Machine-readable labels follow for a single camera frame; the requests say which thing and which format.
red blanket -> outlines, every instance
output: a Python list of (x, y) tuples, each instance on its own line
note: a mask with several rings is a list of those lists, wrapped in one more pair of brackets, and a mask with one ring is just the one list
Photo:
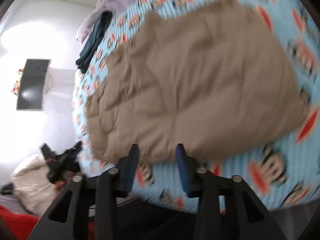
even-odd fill
[[(17, 240), (27, 240), (39, 218), (28, 214), (15, 214), (0, 206), (0, 217)], [(89, 223), (89, 240), (94, 240), (94, 225)]]

folded brown blanket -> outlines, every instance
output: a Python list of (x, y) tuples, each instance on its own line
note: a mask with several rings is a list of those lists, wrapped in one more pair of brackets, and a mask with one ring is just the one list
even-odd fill
[(168, 21), (151, 11), (105, 60), (87, 102), (92, 153), (104, 161), (132, 143), (148, 163), (174, 161), (177, 143), (200, 161), (227, 158), (289, 133), (307, 112), (283, 48), (236, 0)]

